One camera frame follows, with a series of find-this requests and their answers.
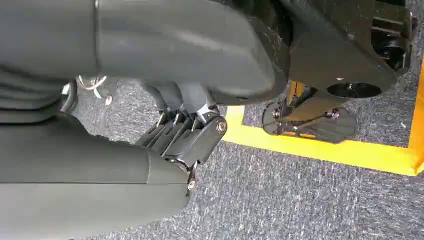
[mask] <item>metal bracket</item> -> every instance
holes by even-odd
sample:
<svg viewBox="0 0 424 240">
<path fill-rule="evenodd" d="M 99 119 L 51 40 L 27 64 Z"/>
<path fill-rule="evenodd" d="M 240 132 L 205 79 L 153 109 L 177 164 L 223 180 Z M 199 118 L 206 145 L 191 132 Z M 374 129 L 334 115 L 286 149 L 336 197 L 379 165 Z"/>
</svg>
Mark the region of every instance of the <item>metal bracket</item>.
<svg viewBox="0 0 424 240">
<path fill-rule="evenodd" d="M 178 110 L 162 112 L 155 123 L 135 145 L 151 148 L 171 163 L 189 172 L 187 188 L 196 185 L 196 168 L 204 164 L 227 132 L 227 121 L 216 112 L 209 114 L 207 122 L 198 114 Z"/>
</svg>

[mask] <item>yellow tape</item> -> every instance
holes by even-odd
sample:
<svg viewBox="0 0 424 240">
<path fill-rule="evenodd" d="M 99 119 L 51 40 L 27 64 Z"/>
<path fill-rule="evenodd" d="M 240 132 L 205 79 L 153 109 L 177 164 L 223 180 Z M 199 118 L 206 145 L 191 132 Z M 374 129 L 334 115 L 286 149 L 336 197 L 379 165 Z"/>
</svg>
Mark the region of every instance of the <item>yellow tape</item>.
<svg viewBox="0 0 424 240">
<path fill-rule="evenodd" d="M 424 147 L 423 84 L 418 90 L 409 148 L 350 140 L 331 144 L 290 136 L 272 136 L 261 128 L 242 125 L 244 111 L 244 106 L 228 107 L 225 117 L 228 131 L 224 141 L 407 176 L 416 176 L 424 171 L 424 157 L 420 150 L 420 146 Z"/>
</svg>

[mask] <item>footplate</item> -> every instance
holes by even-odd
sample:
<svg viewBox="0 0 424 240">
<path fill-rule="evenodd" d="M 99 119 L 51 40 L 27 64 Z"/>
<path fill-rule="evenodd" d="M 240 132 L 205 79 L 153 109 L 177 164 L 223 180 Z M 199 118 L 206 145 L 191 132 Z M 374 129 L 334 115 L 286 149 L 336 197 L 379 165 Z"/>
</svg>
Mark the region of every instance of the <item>footplate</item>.
<svg viewBox="0 0 424 240">
<path fill-rule="evenodd" d="M 284 113 L 290 107 L 285 103 L 270 103 L 262 114 L 262 128 L 270 135 L 318 140 L 338 144 L 356 133 L 357 121 L 345 108 L 335 108 L 315 119 L 286 121 Z"/>
</svg>

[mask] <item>bolt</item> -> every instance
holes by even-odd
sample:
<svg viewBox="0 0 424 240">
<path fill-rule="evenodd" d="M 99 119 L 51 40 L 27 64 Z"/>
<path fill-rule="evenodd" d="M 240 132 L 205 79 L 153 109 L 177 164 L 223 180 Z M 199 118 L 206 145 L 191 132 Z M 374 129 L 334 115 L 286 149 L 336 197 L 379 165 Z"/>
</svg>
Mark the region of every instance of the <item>bolt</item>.
<svg viewBox="0 0 424 240">
<path fill-rule="evenodd" d="M 196 181 L 195 181 L 195 180 L 191 180 L 191 181 L 188 183 L 187 189 L 188 189 L 188 190 L 192 190 L 192 189 L 194 189 L 194 188 L 195 188 L 195 186 L 196 186 Z"/>
<path fill-rule="evenodd" d="M 280 111 L 278 109 L 276 109 L 275 111 L 272 112 L 272 117 L 277 119 L 280 116 Z"/>
<path fill-rule="evenodd" d="M 106 99 L 104 100 L 104 103 L 106 104 L 106 106 L 109 106 L 112 103 L 112 95 L 107 95 Z"/>
<path fill-rule="evenodd" d="M 225 134 L 227 131 L 227 122 L 225 120 L 220 120 L 216 125 L 216 130 L 220 134 Z"/>
</svg>

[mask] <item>cable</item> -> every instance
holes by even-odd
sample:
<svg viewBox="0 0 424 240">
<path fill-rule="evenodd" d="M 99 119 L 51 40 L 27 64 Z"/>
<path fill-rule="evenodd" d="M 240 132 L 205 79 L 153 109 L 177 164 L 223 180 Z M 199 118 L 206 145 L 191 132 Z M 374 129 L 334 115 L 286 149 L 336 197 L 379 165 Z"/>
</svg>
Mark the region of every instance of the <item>cable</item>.
<svg viewBox="0 0 424 240">
<path fill-rule="evenodd" d="M 106 81 L 106 79 L 107 79 L 108 77 L 107 76 L 104 76 L 104 77 L 102 77 L 98 82 L 96 82 L 94 85 L 92 85 L 92 86 L 86 86 L 85 84 L 84 84 L 84 81 L 83 81 L 83 78 L 81 77 L 81 75 L 79 75 L 76 79 L 78 79 L 78 82 L 79 82 L 79 85 L 83 88 L 83 89 L 85 89 L 85 90 L 94 90 L 94 89 L 96 89 L 96 88 L 98 88 L 98 87 L 100 87 L 100 85 L 102 85 L 105 81 Z"/>
</svg>

